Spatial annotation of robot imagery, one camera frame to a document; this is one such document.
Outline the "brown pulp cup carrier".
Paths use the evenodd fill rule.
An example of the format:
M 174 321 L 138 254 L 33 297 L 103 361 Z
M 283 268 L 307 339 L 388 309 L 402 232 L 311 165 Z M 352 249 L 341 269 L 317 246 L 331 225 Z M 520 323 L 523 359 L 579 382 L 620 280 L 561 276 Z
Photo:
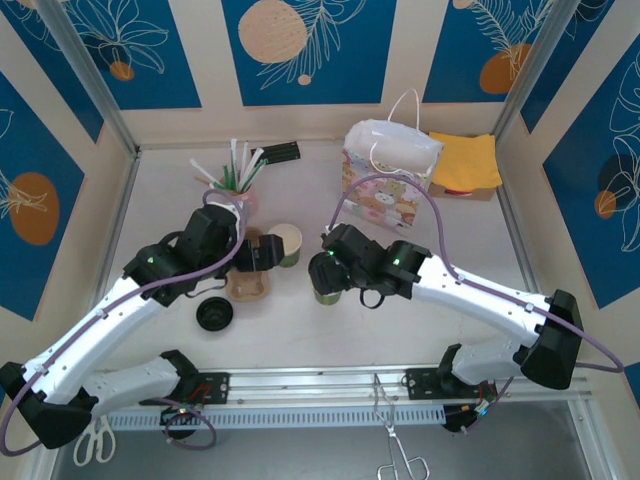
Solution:
M 239 272 L 234 268 L 234 258 L 231 268 L 227 272 L 226 294 L 234 302 L 251 302 L 264 298 L 270 291 L 267 271 L 257 270 L 258 237 L 262 231 L 256 227 L 248 227 L 243 244 L 253 247 L 256 270 L 254 272 Z

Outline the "animal print paper gift bag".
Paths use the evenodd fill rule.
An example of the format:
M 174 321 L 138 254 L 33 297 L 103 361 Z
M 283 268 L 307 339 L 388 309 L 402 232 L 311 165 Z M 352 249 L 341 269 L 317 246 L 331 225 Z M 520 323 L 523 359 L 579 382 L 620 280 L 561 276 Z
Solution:
M 427 188 L 443 149 L 441 141 L 421 131 L 419 115 L 410 125 L 391 116 L 356 123 L 342 149 L 342 190 L 349 193 L 343 209 L 408 235 L 423 195 L 398 178 Z

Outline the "pink straw holder cup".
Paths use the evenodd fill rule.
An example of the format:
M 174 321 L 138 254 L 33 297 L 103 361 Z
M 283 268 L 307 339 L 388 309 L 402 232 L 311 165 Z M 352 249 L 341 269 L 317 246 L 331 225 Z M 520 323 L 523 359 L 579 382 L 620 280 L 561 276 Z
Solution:
M 252 186 L 245 192 L 229 190 L 228 193 L 231 196 L 236 197 L 242 203 L 247 219 L 251 220 L 258 211 L 256 187 Z

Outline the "black plastic cup lid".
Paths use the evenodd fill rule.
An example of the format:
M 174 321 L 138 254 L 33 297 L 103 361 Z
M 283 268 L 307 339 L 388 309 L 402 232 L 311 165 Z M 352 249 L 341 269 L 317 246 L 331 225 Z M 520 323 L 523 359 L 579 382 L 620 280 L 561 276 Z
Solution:
M 217 332 L 229 326 L 234 316 L 232 304 L 222 297 L 211 297 L 200 303 L 196 310 L 198 325 L 210 332 Z

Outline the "green straw in wrapper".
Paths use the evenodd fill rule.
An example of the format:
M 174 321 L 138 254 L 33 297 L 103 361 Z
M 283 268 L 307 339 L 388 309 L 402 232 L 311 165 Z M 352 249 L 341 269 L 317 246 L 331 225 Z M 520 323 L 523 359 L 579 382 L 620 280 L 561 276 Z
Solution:
M 262 159 L 262 155 L 264 153 L 264 150 L 262 148 L 257 148 L 254 152 L 254 154 L 252 155 L 252 158 L 249 162 L 249 164 L 246 167 L 246 171 L 244 174 L 244 180 L 243 180 L 243 190 L 240 192 L 245 192 L 247 191 L 252 183 L 248 182 L 248 178 L 251 174 L 251 172 L 253 171 L 253 169 L 256 167 L 256 165 L 258 164 L 258 162 Z

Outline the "black ridged plastic strip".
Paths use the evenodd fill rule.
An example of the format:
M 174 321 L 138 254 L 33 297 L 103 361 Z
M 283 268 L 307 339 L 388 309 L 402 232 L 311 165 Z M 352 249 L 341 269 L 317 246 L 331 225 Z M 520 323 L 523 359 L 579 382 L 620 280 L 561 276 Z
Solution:
M 264 147 L 261 158 L 267 164 L 277 164 L 298 160 L 301 158 L 301 153 L 298 143 L 292 141 Z

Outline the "brown cardboard napkin box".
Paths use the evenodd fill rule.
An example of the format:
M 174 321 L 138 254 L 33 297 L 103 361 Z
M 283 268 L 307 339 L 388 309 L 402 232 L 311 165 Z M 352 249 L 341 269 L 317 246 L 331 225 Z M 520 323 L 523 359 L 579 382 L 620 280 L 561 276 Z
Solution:
M 460 191 L 447 189 L 442 185 L 431 183 L 427 189 L 433 198 L 460 199 L 465 201 L 490 201 L 496 194 L 496 189 L 476 189 L 473 191 Z

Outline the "yellow cloth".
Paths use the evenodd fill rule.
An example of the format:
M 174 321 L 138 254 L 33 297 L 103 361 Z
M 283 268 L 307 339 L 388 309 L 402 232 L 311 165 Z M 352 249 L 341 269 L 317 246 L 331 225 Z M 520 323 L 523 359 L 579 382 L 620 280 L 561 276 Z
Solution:
M 432 182 L 455 192 L 495 189 L 503 181 L 496 160 L 495 136 L 475 137 L 431 132 L 444 147 Z

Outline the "small circuit board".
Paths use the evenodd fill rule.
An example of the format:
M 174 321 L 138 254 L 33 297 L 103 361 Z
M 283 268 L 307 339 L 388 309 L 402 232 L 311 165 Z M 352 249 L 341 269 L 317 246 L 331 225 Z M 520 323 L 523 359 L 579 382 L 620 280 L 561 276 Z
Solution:
M 160 412 L 159 424 L 161 427 L 195 427 L 201 424 L 201 420 L 185 407 L 169 406 Z
M 493 402 L 482 400 L 478 404 L 445 405 L 444 428 L 452 433 L 466 435 L 488 413 Z

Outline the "aluminium side rail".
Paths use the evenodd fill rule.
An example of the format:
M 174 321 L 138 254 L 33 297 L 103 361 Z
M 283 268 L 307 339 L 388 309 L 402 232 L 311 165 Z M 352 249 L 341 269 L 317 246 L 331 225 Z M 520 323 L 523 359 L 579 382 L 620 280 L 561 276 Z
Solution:
M 522 343 L 521 349 L 524 350 L 535 348 L 540 343 L 540 333 L 546 321 L 545 314 L 551 308 L 551 298 L 556 289 L 545 285 L 534 269 L 533 251 L 526 242 L 524 219 L 516 205 L 515 184 L 510 180 L 500 155 L 497 156 L 497 165 L 502 178 L 497 195 L 525 285 L 523 290 L 508 288 L 506 298 L 500 302 L 505 304 L 505 319 L 512 323 L 508 331 Z
M 79 240 L 74 244 L 73 300 L 68 307 L 65 326 L 73 328 L 100 304 L 111 289 L 110 274 L 115 250 L 124 224 L 132 190 L 139 170 L 138 154 L 119 170 L 121 178 L 109 182 L 98 175 L 96 185 L 83 188 L 81 197 L 88 213 L 81 218 Z

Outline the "aluminium mounting rail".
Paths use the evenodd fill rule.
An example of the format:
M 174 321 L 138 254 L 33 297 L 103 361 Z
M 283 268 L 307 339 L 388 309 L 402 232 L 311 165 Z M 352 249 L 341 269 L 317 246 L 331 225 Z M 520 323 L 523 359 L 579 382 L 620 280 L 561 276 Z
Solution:
M 225 404 L 239 405 L 320 405 L 355 404 L 373 400 L 373 374 L 379 375 L 386 394 L 394 402 L 431 402 L 433 404 L 475 404 L 482 400 L 410 400 L 405 370 L 384 367 L 373 371 L 364 367 L 335 368 L 325 371 L 313 369 L 235 370 L 229 374 L 229 390 Z M 572 380 L 567 390 L 557 391 L 539 386 L 525 378 L 496 385 L 499 401 L 573 401 L 591 399 L 588 381 L 583 377 Z

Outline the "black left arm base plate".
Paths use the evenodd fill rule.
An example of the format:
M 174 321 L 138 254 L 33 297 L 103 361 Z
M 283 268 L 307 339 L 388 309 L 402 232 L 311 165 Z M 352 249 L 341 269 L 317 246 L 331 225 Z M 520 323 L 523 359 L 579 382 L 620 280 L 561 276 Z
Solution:
M 138 402 L 142 406 L 160 405 L 161 399 L 189 405 L 223 405 L 227 402 L 229 374 L 196 373 L 181 377 L 175 372 L 151 372 L 144 376 L 143 386 L 151 396 Z

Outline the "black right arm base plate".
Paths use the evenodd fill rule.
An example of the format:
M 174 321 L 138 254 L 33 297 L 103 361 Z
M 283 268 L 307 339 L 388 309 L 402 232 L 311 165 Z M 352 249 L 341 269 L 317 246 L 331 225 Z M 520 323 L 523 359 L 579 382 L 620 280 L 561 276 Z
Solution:
M 469 385 L 438 368 L 409 368 L 404 378 L 410 400 L 494 400 L 498 395 L 494 383 Z

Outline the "aluminium frame post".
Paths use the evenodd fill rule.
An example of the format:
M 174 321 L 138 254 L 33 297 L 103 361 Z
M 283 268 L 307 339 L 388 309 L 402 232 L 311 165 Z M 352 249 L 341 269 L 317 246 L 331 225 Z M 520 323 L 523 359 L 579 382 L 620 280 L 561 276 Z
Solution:
M 64 11 L 63 6 L 57 0 L 33 0 L 33 2 L 74 74 L 101 116 L 110 126 L 114 136 L 123 149 L 136 159 L 139 145 L 129 130 L 117 102 L 80 35 Z
M 556 0 L 554 2 L 496 120 L 492 130 L 496 145 L 506 139 L 512 122 L 519 116 L 522 106 L 561 39 L 579 1 Z

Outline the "white handled scissors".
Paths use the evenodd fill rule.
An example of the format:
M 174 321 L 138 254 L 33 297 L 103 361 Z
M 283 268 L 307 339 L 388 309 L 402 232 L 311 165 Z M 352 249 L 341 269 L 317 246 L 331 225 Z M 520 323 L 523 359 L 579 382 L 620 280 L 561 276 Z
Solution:
M 77 439 L 73 450 L 73 461 L 84 467 L 91 461 L 101 464 L 109 462 L 116 451 L 116 438 L 107 416 L 92 421 Z

